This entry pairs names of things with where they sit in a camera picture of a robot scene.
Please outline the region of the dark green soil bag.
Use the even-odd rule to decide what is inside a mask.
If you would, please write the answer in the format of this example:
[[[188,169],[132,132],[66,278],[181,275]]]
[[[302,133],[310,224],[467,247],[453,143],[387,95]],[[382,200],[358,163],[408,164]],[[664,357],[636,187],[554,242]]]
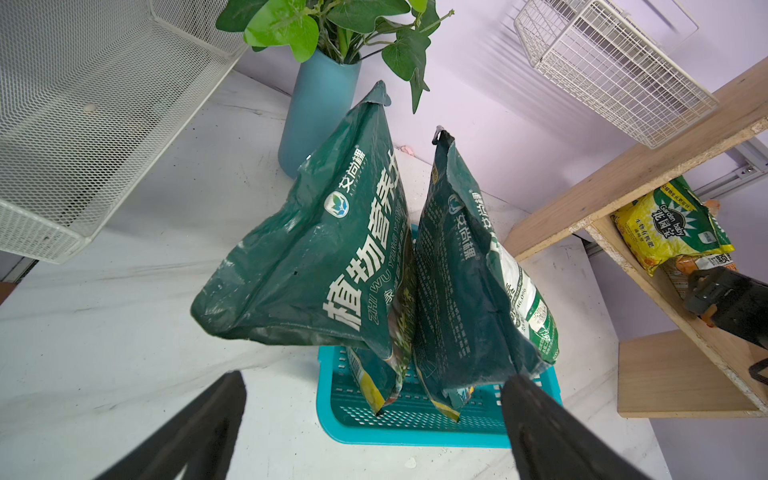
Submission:
[[[219,338],[345,347],[374,412],[405,383],[417,296],[390,102],[376,83],[301,165],[282,208],[230,251],[191,306]]]
[[[439,127],[415,242],[414,366],[437,410],[457,422],[478,387],[556,363],[553,313],[499,241],[454,137]]]

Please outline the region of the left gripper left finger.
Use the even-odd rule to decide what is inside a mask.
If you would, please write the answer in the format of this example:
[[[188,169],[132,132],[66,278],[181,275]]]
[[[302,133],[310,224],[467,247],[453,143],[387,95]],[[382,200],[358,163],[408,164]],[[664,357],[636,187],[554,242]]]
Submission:
[[[226,478],[246,399],[242,374],[239,371],[225,373],[99,477]]]

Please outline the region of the yellow green small bag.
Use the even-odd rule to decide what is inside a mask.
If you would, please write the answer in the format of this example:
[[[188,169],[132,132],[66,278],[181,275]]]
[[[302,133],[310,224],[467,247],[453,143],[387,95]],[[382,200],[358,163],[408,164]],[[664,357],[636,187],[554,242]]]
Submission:
[[[649,275],[669,260],[729,255],[735,247],[716,220],[720,204],[701,201],[679,176],[619,208],[611,218]]]

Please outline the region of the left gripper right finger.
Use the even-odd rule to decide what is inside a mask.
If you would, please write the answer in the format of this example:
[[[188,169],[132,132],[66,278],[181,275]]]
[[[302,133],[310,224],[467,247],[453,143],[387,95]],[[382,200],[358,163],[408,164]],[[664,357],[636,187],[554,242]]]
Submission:
[[[522,479],[645,479],[532,380],[513,376],[501,408]]]

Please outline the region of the orange small bag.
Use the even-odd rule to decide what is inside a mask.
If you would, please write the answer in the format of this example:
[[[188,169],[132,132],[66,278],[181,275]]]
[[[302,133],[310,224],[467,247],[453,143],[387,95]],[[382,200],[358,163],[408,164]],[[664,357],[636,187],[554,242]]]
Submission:
[[[682,298],[693,272],[716,267],[736,270],[731,256],[735,247],[717,220],[719,210],[718,200],[680,204],[667,199],[657,207],[656,263]]]

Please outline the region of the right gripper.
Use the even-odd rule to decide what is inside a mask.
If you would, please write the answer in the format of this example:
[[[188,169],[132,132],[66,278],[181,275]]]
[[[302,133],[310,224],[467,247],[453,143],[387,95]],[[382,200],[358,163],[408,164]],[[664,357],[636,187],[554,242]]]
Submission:
[[[767,284],[726,267],[688,278],[685,308],[715,327],[767,349]]]

